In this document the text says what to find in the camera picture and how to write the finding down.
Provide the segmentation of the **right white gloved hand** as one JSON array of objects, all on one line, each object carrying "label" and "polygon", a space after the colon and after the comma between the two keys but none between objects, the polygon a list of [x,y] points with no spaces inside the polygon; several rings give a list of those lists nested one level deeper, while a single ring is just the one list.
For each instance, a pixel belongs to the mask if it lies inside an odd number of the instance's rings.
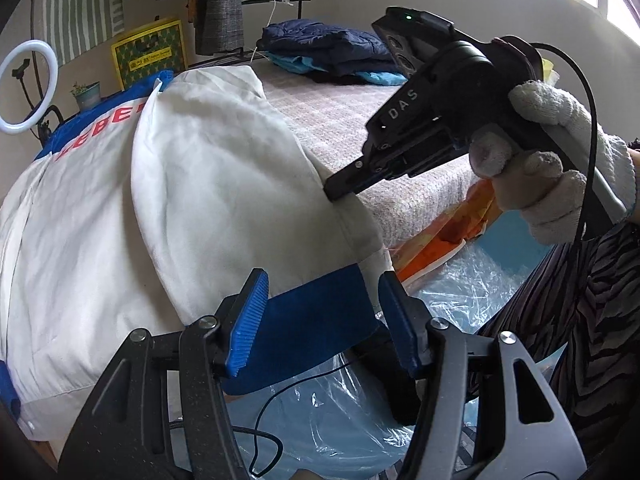
[{"label": "right white gloved hand", "polygon": [[[589,148],[590,114],[570,93],[533,80],[512,89],[509,100],[523,118]],[[597,134],[597,167],[624,204],[624,219],[638,223],[639,153],[601,127]],[[563,165],[558,154],[518,153],[503,136],[486,131],[474,136],[469,160],[477,177],[491,180],[500,209],[519,211],[538,243],[562,244],[574,238],[587,178]]]}]

